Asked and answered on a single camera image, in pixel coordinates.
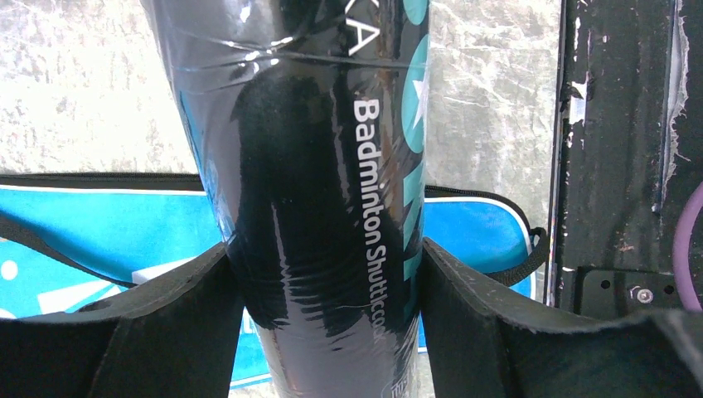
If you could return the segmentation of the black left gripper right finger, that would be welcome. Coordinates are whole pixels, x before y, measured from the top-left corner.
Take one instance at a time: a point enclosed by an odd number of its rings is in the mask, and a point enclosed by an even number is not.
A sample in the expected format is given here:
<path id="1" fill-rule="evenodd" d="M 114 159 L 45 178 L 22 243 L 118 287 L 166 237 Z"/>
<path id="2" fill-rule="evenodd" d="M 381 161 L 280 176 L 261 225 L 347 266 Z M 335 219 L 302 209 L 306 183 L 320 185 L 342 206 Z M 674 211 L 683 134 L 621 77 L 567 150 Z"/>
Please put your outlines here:
<path id="1" fill-rule="evenodd" d="M 699 397 L 702 316 L 613 321 L 524 297 L 424 241 L 424 323 L 438 397 Z"/>

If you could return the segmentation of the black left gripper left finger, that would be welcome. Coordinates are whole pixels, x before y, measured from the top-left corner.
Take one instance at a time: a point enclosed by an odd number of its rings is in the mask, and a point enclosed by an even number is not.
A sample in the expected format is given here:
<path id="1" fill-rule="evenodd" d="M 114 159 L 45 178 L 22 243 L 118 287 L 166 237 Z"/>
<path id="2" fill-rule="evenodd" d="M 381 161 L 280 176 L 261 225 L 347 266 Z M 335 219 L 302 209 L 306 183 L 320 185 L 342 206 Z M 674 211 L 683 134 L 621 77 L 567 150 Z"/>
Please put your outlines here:
<path id="1" fill-rule="evenodd" d="M 243 302 L 223 245 L 75 313 L 1 322 L 4 397 L 225 397 Z"/>

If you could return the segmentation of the blue racket bag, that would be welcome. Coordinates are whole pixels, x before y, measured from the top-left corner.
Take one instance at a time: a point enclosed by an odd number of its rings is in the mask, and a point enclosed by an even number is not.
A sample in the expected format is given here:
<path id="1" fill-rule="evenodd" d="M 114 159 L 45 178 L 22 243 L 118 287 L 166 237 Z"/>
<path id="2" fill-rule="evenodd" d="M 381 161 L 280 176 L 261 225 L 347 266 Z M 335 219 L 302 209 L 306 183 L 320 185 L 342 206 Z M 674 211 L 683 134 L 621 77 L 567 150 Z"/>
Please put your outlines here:
<path id="1" fill-rule="evenodd" d="M 540 268 L 550 252 L 546 231 L 531 228 L 521 209 L 504 197 L 444 187 L 429 187 L 427 193 L 418 269 L 418 349 L 419 340 L 426 338 L 420 307 L 425 240 L 511 290 Z M 244 316 L 252 318 L 198 176 L 4 175 L 1 322 L 78 312 L 215 245 L 224 247 L 243 302 L 241 328 Z M 254 326 L 252 337 L 260 343 Z M 239 329 L 235 359 L 249 358 L 250 340 Z M 260 354 L 264 374 L 272 380 L 262 346 Z"/>

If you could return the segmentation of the black shuttlecock tube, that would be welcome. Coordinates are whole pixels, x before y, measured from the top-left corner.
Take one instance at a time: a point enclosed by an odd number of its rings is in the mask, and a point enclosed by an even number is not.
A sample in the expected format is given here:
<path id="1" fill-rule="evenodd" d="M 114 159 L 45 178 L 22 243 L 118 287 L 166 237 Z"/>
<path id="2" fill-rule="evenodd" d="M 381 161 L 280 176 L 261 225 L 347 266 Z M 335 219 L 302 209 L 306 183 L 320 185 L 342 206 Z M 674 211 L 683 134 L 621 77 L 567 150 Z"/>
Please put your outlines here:
<path id="1" fill-rule="evenodd" d="M 415 397 L 426 1 L 146 1 L 282 397 Z"/>

